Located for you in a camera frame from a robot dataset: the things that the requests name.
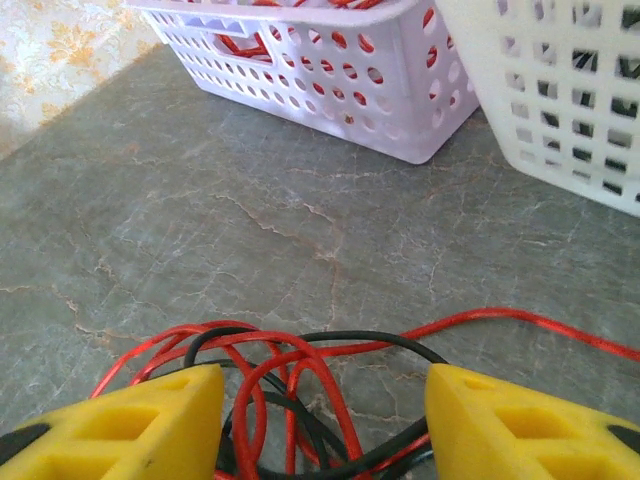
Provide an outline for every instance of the basket hole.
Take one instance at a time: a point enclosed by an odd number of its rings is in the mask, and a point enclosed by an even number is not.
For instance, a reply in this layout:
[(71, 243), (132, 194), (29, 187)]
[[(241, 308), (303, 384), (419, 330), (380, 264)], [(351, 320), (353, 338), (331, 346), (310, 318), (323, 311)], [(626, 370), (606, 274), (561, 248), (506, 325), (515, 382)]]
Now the basket hole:
[(531, 130), (528, 130), (526, 128), (516, 128), (516, 136), (521, 142), (533, 143), (533, 135), (531, 134)]
[(387, 97), (376, 97), (376, 103), (384, 113), (391, 113), (391, 101)]
[(505, 73), (505, 80), (507, 82), (507, 86), (517, 90), (519, 92), (524, 92), (524, 77), (518, 73), (507, 72)]
[(358, 46), (364, 53), (373, 53), (375, 47), (373, 46), (373, 40), (368, 35), (361, 33), (358, 35)]
[(516, 42), (516, 39), (511, 36), (502, 37), (500, 42), (502, 53), (507, 57), (519, 57), (522, 53), (520, 44)]
[(610, 170), (615, 170), (616, 172), (627, 173), (627, 164), (624, 162), (621, 162), (620, 160), (607, 158), (604, 161), (604, 166)]
[(307, 86), (304, 84), (304, 82), (302, 80), (300, 80), (299, 78), (295, 79), (295, 84), (296, 87), (298, 87), (301, 91), (306, 91), (307, 90)]
[(555, 150), (557, 152), (560, 151), (560, 141), (551, 138), (551, 137), (547, 137), (547, 136), (543, 136), (542, 137), (542, 144), (548, 148), (549, 150)]
[(496, 2), (496, 8), (498, 10), (498, 15), (502, 17), (506, 15), (507, 12), (509, 12), (510, 5), (508, 0), (495, 0), (495, 2)]
[(451, 110), (457, 110), (460, 106), (460, 90), (454, 90), (449, 99), (449, 106)]
[(433, 112), (433, 118), (431, 119), (431, 124), (433, 125), (433, 128), (438, 128), (440, 125), (442, 125), (443, 121), (444, 121), (444, 110), (442, 110), (441, 108), (436, 108), (436, 111)]
[(586, 163), (591, 163), (591, 152), (575, 147), (573, 149), (573, 158)]
[(637, 118), (638, 102), (622, 97), (613, 97), (611, 100), (611, 111), (623, 117)]
[(375, 84), (380, 85), (381, 83), (384, 82), (384, 78), (382, 77), (380, 70), (378, 70), (375, 67), (369, 67), (367, 70), (367, 75), (369, 75), (369, 78)]
[(529, 107), (523, 103), (511, 102), (511, 113), (520, 118), (529, 118)]
[(455, 82), (458, 79), (458, 77), (460, 76), (461, 70), (462, 70), (462, 67), (460, 66), (460, 62), (458, 62), (457, 60), (454, 60), (451, 66), (449, 67), (449, 75), (447, 75), (447, 78), (449, 78), (449, 81), (451, 83)]
[(534, 162), (536, 160), (536, 156), (533, 153), (525, 150), (520, 150), (520, 158), (527, 162)]
[(610, 128), (607, 133), (607, 141), (618, 147), (622, 148), (631, 148), (631, 134), (626, 132), (621, 132), (620, 130), (616, 130), (614, 128)]
[(593, 137), (593, 125), (590, 123), (582, 122), (580, 120), (574, 120), (571, 122), (571, 128), (574, 133), (582, 135), (583, 137)]
[(309, 60), (307, 57), (300, 57), (300, 62), (302, 63), (302, 66), (304, 68), (306, 68), (310, 72), (313, 72), (313, 64), (311, 63), (311, 60)]
[(435, 29), (437, 24), (436, 11), (433, 7), (430, 7), (422, 17), (422, 30), (425, 35), (431, 35)]
[(437, 99), (440, 96), (440, 92), (442, 92), (442, 86), (440, 85), (440, 80), (436, 78), (431, 84), (431, 87), (429, 87), (429, 99)]
[(640, 81), (640, 57), (620, 55), (618, 57), (616, 76)]
[(432, 45), (427, 54), (427, 68), (433, 68), (438, 61), (438, 48)]
[(585, 183), (589, 183), (589, 180), (591, 180), (591, 175), (589, 175), (588, 173), (585, 173), (585, 172), (581, 172), (580, 170), (574, 170), (571, 173), (578, 180), (581, 180), (581, 181), (583, 181)]
[(596, 104), (596, 94), (595, 92), (590, 92), (581, 88), (574, 88), (571, 90), (571, 101), (574, 105), (587, 107), (593, 110)]
[(616, 185), (615, 183), (607, 182), (605, 180), (604, 182), (602, 182), (602, 188), (618, 196), (622, 195), (622, 187), (620, 185)]
[(333, 43), (337, 48), (341, 50), (344, 50), (345, 48), (347, 48), (347, 40), (346, 38), (344, 38), (344, 35), (342, 35), (340, 32), (332, 32), (331, 40), (333, 40)]
[(330, 77), (333, 76), (335, 72), (333, 71), (333, 65), (331, 65), (329, 60), (320, 60), (320, 65), (322, 65), (322, 69), (327, 75), (329, 75)]
[(555, 0), (530, 0), (533, 8), (533, 16), (539, 22), (555, 22)]
[(556, 48), (546, 42), (534, 42), (533, 58), (547, 65), (555, 65), (558, 63)]
[(598, 52), (595, 50), (574, 50), (571, 58), (574, 70), (588, 73), (598, 71)]
[(340, 101), (344, 100), (344, 92), (342, 90), (340, 90), (338, 87), (333, 87), (332, 91), (334, 97), (336, 97)]
[(553, 82), (547, 82), (546, 80), (538, 80), (538, 93), (543, 97), (558, 98), (558, 84)]
[(560, 120), (558, 119), (558, 115), (555, 113), (549, 112), (541, 112), (540, 116), (542, 117), (542, 123), (549, 125), (553, 128), (560, 127)]
[(284, 63), (287, 64), (287, 66), (293, 68), (295, 66), (295, 64), (293, 63), (293, 59), (286, 53), (282, 54), (282, 59), (284, 60)]
[(636, 35), (640, 34), (640, 6), (628, 6), (624, 7), (622, 11), (622, 20), (620, 27), (622, 30), (629, 30)]
[(269, 25), (269, 31), (271, 32), (271, 36), (275, 38), (278, 42), (282, 40), (282, 35), (280, 34), (280, 30), (278, 30), (273, 25)]
[(362, 123), (364, 124), (365, 128), (371, 132), (376, 129), (376, 124), (373, 123), (373, 120), (371, 120), (369, 117), (362, 117)]
[(336, 116), (335, 113), (333, 112), (333, 109), (329, 105), (324, 105), (322, 107), (322, 113), (324, 113), (324, 116), (327, 117), (329, 120), (333, 120)]
[(318, 32), (316, 32), (314, 29), (310, 28), (308, 31), (309, 34), (309, 40), (311, 40), (311, 43), (313, 45), (315, 45), (318, 48), (322, 47), (322, 35), (320, 35)]
[(400, 138), (400, 129), (391, 123), (385, 123), (384, 125), (384, 133), (387, 134), (387, 137), (392, 140), (397, 140)]
[(353, 68), (351, 64), (349, 63), (342, 64), (342, 70), (344, 71), (344, 74), (351, 80), (355, 80), (356, 78), (358, 78), (358, 73), (356, 72), (356, 69)]
[(602, 6), (588, 2), (574, 4), (573, 24), (585, 28), (600, 28), (602, 25)]
[(302, 43), (302, 38), (300, 37), (300, 34), (295, 28), (289, 27), (288, 33), (289, 33), (289, 38), (295, 45), (300, 45)]
[(367, 106), (367, 98), (360, 92), (354, 92), (353, 98), (355, 98), (356, 102), (358, 102), (363, 107)]

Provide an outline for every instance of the black wire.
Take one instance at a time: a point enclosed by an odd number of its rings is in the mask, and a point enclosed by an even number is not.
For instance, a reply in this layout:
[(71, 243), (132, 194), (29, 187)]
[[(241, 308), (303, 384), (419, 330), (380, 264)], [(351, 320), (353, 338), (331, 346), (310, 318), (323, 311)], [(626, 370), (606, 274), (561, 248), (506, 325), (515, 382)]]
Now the black wire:
[[(247, 362), (247, 363), (251, 368), (256, 367), (256, 365), (251, 362)], [(197, 365), (193, 365), (193, 366), (198, 366), (198, 365), (220, 365), (220, 367), (222, 368), (236, 368), (236, 369), (238, 368), (238, 366), (233, 362), (233, 360), (229, 360), (228, 358), (208, 360), (206, 362), (200, 362)], [(178, 371), (178, 370), (167, 372), (159, 376), (168, 375), (169, 373), (174, 373), (175, 371)], [(307, 435), (309, 436), (309, 440), (311, 441), (314, 450), (318, 454), (320, 468), (330, 467), (329, 454), (327, 452), (327, 449), (324, 445), (323, 440), (327, 442), (327, 444), (336, 452), (338, 456), (340, 456), (340, 458), (342, 458), (344, 461), (348, 460), (347, 448), (342, 442), (342, 440), (340, 440), (338, 436), (329, 429), (329, 427), (327, 427), (324, 423), (318, 420), (312, 413), (310, 413), (298, 397), (296, 397), (295, 400), (291, 400), (288, 397), (286, 397), (287, 386), (282, 380), (280, 380), (280, 378), (278, 378), (273, 373), (267, 373), (263, 377), (263, 379), (269, 384), (271, 384), (271, 386), (273, 386), (276, 390), (278, 390), (278, 392), (280, 392), (279, 398), (276, 398), (274, 396), (276, 394), (274, 394), (273, 392), (264, 392), (265, 400), (268, 403), (279, 405), (289, 410), (293, 410), (296, 413), (297, 419), (303, 424), (307, 432)], [(233, 414), (233, 410), (229, 412), (227, 420), (225, 421), (224, 426), (222, 428), (223, 437), (229, 437), (229, 435), (231, 434), (232, 414)]]
[(420, 420), (412, 423), (409, 427), (405, 428), (393, 438), (381, 443), (373, 450), (365, 453), (363, 456), (355, 460), (351, 460), (344, 465), (340, 465), (339, 467), (334, 467), (331, 470), (308, 472), (297, 475), (272, 472), (268, 476), (261, 475), (261, 478), (265, 480), (342, 480), (345, 478), (351, 478), (380, 465), (382, 462), (406, 448), (425, 433), (427, 433), (427, 420), (422, 417)]
[[(184, 367), (189, 368), (195, 365), (195, 360), (196, 360), (198, 351), (200, 348), (202, 348), (202, 346), (206, 342), (220, 336), (233, 335), (233, 334), (244, 333), (248, 331), (252, 331), (252, 330), (248, 328), (243, 328), (243, 327), (223, 327), (223, 328), (211, 329), (207, 332), (200, 334), (191, 343), (191, 345), (187, 350), (187, 353), (184, 358)], [(348, 331), (342, 331), (342, 332), (316, 332), (316, 333), (300, 335), (299, 338), (307, 342), (332, 341), (332, 340), (380, 341), (380, 342), (389, 343), (391, 345), (397, 345), (397, 346), (406, 348), (408, 350), (411, 350), (431, 363), (447, 363), (447, 361), (442, 356), (440, 356), (433, 350), (425, 347), (421, 343), (418, 343), (414, 340), (407, 339), (400, 335), (394, 335), (386, 332), (365, 331), (365, 330), (348, 330)], [(278, 382), (281, 383), (280, 379), (278, 379), (275, 375), (273, 374), (267, 374), (267, 375), (269, 375), (269, 378), (270, 378), (270, 380), (267, 380), (267, 381), (269, 381), (269, 383), (271, 383), (272, 385), (274, 385), (273, 383), (274, 379), (277, 379), (275, 383), (278, 383)], [(274, 400), (274, 402), (281, 400), (281, 398), (278, 398), (276, 400), (275, 397), (271, 399)], [(309, 413), (299, 400), (298, 402), (300, 403), (300, 405), (302, 405), (302, 408), (305, 410), (305, 412)], [(230, 428), (228, 429), (225, 428), (225, 432), (230, 433)], [(360, 458), (353, 461), (349, 461), (339, 467), (325, 469), (319, 472), (305, 473), (301, 475), (287, 475), (283, 473), (272, 472), (270, 470), (267, 470), (259, 466), (257, 466), (257, 469), (258, 469), (260, 478), (264, 480), (272, 480), (272, 479), (273, 480), (290, 480), (290, 479), (329, 480), (329, 479), (349, 478), (376, 467), (380, 463), (384, 462), (385, 460), (391, 458), (396, 453), (400, 452), (402, 449), (406, 448), (413, 441), (418, 439), (420, 436), (426, 434), (427, 432), (428, 432), (428, 429), (427, 429), (426, 419), (422, 417), (420, 420), (410, 425), (408, 428), (400, 432), (398, 435), (382, 443), (381, 445), (374, 448), (373, 450), (365, 453)], [(414, 459), (415, 462), (423, 461), (424, 459), (428, 458), (428, 455), (425, 452), (422, 452), (422, 453), (424, 453), (424, 455), (416, 454), (415, 456), (412, 455), (411, 458)], [(414, 462), (409, 462), (408, 460), (406, 465), (409, 465), (409, 464), (412, 465), (410, 468), (413, 468), (413, 466), (415, 466)]]
[(340, 332), (305, 333), (304, 335), (300, 335), (300, 338), (307, 342), (323, 342), (326, 340), (367, 340), (372, 342), (384, 342), (411, 350), (431, 363), (448, 363), (436, 352), (425, 347), (421, 343), (393, 333), (370, 330), (344, 330)]
[(408, 455), (405, 455), (392, 466), (390, 466), (384, 472), (384, 475), (380, 477), (380, 480), (397, 480), (408, 473), (410, 470), (416, 468), (425, 460), (432, 457), (433, 448), (431, 447), (431, 443), (423, 445), (422, 447), (417, 448)]

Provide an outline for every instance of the plastic basket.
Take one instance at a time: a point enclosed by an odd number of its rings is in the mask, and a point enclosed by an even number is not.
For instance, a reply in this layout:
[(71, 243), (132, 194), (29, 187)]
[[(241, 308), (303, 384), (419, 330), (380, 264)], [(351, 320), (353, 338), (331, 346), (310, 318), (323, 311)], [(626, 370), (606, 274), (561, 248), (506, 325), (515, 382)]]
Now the plastic basket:
[[(370, 10), (130, 0), (200, 88), (420, 164), (478, 107), (433, 0)], [(268, 56), (239, 58), (220, 35)]]
[(640, 215), (640, 2), (438, 4), (511, 165)]

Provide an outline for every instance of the red wire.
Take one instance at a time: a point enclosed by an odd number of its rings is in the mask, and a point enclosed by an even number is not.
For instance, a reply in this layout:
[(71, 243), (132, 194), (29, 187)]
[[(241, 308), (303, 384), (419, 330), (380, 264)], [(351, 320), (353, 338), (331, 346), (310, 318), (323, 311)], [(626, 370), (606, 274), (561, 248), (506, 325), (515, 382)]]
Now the red wire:
[[(618, 355), (623, 358), (640, 362), (640, 350), (627, 347), (610, 340), (606, 340), (595, 335), (588, 334), (574, 327), (562, 324), (555, 320), (536, 315), (524, 310), (516, 310), (512, 308), (493, 307), (493, 308), (481, 308), (477, 310), (470, 310), (467, 312), (458, 313), (434, 323), (423, 325), (414, 330), (410, 330), (402, 334), (402, 336), (411, 339), (417, 339), (425, 337), (433, 333), (451, 328), (462, 323), (467, 323), (475, 320), (488, 319), (488, 318), (500, 318), (511, 317), (521, 321), (532, 323), (541, 328), (559, 333), (569, 338), (579, 340), (587, 345), (591, 345), (600, 350)], [(306, 369), (311, 370), (322, 382), (326, 389), (329, 399), (334, 406), (336, 418), (340, 425), (341, 430), (345, 438), (345, 445), (347, 447), (347, 453), (350, 459), (358, 458), (362, 455), (362, 449), (358, 442), (353, 423), (349, 417), (344, 399), (340, 394), (337, 384), (333, 379), (327, 365), (322, 358), (335, 357), (342, 355), (353, 355), (357, 353), (371, 352), (381, 348), (390, 346), (384, 342), (366, 342), (360, 344), (341, 345), (338, 347), (322, 347), (314, 348), (307, 342), (304, 342), (298, 337), (282, 332), (261, 332), (256, 327), (245, 322), (238, 322), (235, 320), (220, 320), (215, 322), (206, 322), (201, 325), (181, 325), (168, 329), (162, 332), (146, 342), (138, 345), (131, 351), (124, 354), (118, 359), (115, 364), (109, 369), (105, 377), (98, 383), (98, 386), (91, 394), (91, 398), (101, 394), (108, 384), (113, 380), (122, 367), (132, 358), (137, 357), (155, 347), (159, 347), (155, 355), (147, 363), (147, 365), (140, 370), (131, 380), (131, 384), (137, 384), (141, 381), (148, 379), (148, 377), (162, 365), (181, 358), (185, 355), (187, 348), (185, 346), (180, 347), (180, 343), (188, 340), (193, 335), (204, 333), (207, 330), (220, 327), (243, 327), (252, 331), (248, 333), (241, 333), (237, 335), (229, 335), (225, 337), (216, 338), (209, 342), (206, 342), (200, 350), (209, 350), (212, 348), (223, 348), (225, 352), (231, 357), (234, 363), (237, 364), (245, 376), (245, 381), (242, 384), (234, 402), (234, 414), (233, 414), (233, 440), (236, 448), (236, 457), (241, 472), (241, 478), (243, 479), (255, 479), (257, 473), (255, 471), (255, 465), (260, 456), (260, 452), (264, 445), (264, 439), (266, 437), (266, 404), (264, 402), (264, 395), (258, 384), (260, 378), (268, 371), (277, 368), (281, 379), (287, 384), (287, 395), (290, 398), (296, 397), (296, 391), (300, 375)], [(242, 355), (234, 348), (234, 345), (239, 343), (261, 341), (265, 342), (269, 348), (272, 357), (266, 362), (262, 363), (255, 369), (251, 369), (249, 364), (244, 360)], [(282, 353), (277, 343), (286, 343), (294, 346), (297, 350)], [(294, 363), (294, 368), (289, 374), (287, 365)], [(249, 398), (253, 397), (256, 403), (256, 427), (254, 429), (253, 440), (249, 443), (249, 434), (247, 431), (247, 416), (246, 410), (249, 402)], [(296, 431), (295, 418), (289, 411), (286, 412), (286, 471), (287, 473), (295, 473), (295, 450), (299, 447), (302, 452), (307, 456), (314, 464), (318, 465), (319, 460), (317, 453), (313, 450), (313, 447), (307, 440), (302, 437)], [(416, 448), (426, 444), (428, 442), (428, 435), (425, 435), (407, 448), (398, 452), (392, 458), (386, 460), (380, 465), (371, 470), (371, 473), (381, 471), (387, 466), (391, 465), (398, 459), (404, 457), (408, 453), (414, 451)], [(331, 465), (336, 466), (339, 462), (335, 459), (331, 459)], [(229, 480), (234, 478), (224, 472), (216, 472), (216, 478), (221, 480)], [(362, 474), (358, 478), (370, 478), (367, 474)]]

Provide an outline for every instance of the gray marble countertop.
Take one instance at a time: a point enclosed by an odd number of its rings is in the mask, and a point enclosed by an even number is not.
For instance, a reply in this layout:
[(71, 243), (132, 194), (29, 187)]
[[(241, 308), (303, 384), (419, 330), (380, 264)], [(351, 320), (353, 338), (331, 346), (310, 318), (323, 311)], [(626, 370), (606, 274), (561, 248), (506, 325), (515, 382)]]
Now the gray marble countertop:
[[(509, 305), (640, 346), (640, 222), (513, 170), (480, 111), (413, 167), (201, 92), (166, 49), (0, 163), (0, 220), (2, 431), (217, 317), (400, 332)], [(424, 343), (640, 422), (631, 361), (506, 319)], [(413, 356), (332, 365), (365, 448), (423, 413)]]

